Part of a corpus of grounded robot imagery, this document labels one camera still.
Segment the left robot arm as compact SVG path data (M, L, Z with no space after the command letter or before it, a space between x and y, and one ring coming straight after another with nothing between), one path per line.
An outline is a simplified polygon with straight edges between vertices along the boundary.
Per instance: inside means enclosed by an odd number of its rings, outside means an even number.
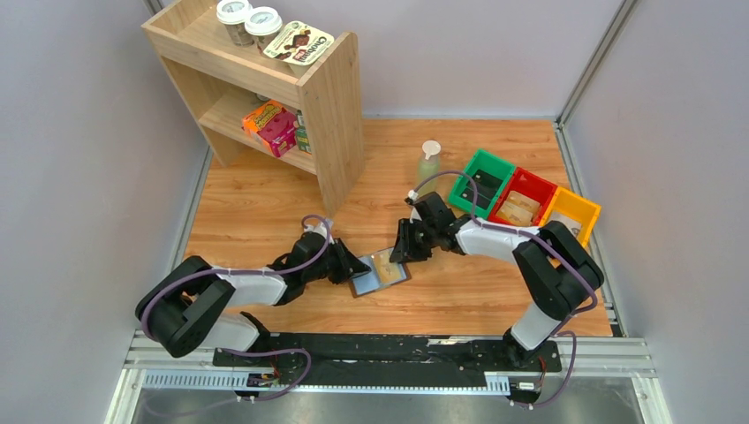
M290 252L261 269L215 268L190 256L139 301L134 314L148 337L174 358L210 343L247 350L260 335L258 325L224 315L227 307L286 305L310 282L343 284L371 270L341 239L306 231Z

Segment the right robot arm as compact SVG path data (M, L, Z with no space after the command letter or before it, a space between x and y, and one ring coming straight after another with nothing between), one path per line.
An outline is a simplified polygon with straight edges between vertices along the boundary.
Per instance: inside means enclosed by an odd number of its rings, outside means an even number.
M517 227L455 216L435 192L410 192L405 201L412 213L398 222L390 261L426 261L438 247L518 267L532 302L505 333L516 352L537 350L604 283L601 268L563 223Z

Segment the brown leather card holder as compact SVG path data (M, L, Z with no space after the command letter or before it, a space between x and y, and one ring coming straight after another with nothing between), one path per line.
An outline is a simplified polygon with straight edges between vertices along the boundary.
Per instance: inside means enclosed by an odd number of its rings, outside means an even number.
M390 261L393 250L390 247L359 257L371 270L351 280L350 288L354 298L379 292L411 279L411 274L403 263Z

